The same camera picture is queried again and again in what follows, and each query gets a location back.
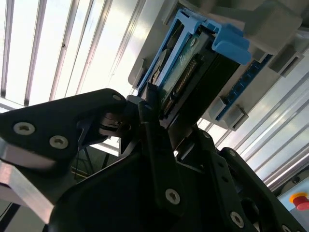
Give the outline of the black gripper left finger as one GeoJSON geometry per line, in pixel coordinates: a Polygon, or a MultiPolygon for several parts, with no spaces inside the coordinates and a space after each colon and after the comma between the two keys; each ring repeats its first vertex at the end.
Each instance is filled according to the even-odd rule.
{"type": "Polygon", "coordinates": [[[73,184],[69,170],[78,151],[110,136],[120,138],[123,156],[142,145],[156,203],[166,206],[163,177],[177,180],[178,173],[156,108],[109,88],[1,114],[0,181],[39,217],[48,218],[73,184]]]}

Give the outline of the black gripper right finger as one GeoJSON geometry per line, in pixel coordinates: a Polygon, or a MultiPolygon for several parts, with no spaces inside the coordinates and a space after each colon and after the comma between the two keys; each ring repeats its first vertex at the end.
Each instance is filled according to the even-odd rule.
{"type": "Polygon", "coordinates": [[[304,227],[231,148],[217,150],[211,136],[195,127],[195,155],[208,178],[216,226],[221,232],[303,232],[304,227]]]}

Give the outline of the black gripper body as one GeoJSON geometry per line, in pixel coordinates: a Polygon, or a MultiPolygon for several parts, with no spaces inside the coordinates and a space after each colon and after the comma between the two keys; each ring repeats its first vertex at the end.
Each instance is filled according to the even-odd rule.
{"type": "Polygon", "coordinates": [[[164,203],[155,200],[150,164],[136,152],[69,189],[56,204],[51,232],[220,232],[197,146],[176,160],[178,178],[163,177],[164,203]]]}

